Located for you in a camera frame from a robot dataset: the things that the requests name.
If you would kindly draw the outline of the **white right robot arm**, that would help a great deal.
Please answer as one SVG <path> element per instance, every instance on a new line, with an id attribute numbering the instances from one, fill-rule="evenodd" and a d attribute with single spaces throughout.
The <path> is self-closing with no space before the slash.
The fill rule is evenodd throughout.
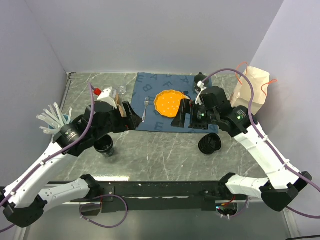
<path id="1" fill-rule="evenodd" d="M 286 208 L 312 180 L 301 172 L 271 143 L 256 118 L 245 106 L 232 107 L 225 91 L 217 86 L 199 94 L 201 105 L 189 99 L 180 100 L 173 127 L 182 128 L 186 115 L 190 115 L 189 128 L 208 129 L 213 124 L 240 143 L 255 159 L 266 174 L 265 178 L 243 177 L 229 173 L 219 181 L 219 195 L 230 199 L 246 195 L 263 200 L 276 212 Z"/>

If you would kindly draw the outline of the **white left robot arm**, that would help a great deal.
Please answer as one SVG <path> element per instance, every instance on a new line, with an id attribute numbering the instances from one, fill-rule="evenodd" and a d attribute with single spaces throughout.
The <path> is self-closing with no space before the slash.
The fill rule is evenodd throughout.
<path id="1" fill-rule="evenodd" d="M 3 214 L 12 224 L 26 228 L 47 211 L 77 199 L 94 201 L 100 190 L 99 183 L 90 174 L 58 187 L 44 189 L 69 161 L 75 160 L 85 150 L 106 144 L 103 138 L 109 133 L 135 130 L 142 123 L 128 101 L 123 102 L 125 116 L 119 109 L 104 101 L 95 101 L 84 114 L 63 126 L 55 134 L 42 156 L 15 182 L 0 192 Z"/>

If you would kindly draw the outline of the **black takeout coffee cup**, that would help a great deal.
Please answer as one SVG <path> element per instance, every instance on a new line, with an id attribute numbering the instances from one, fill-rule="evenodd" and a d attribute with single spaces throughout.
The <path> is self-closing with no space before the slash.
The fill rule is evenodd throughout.
<path id="1" fill-rule="evenodd" d="M 111 157 L 114 154 L 114 142 L 108 134 L 95 141 L 93 147 L 105 157 Z"/>

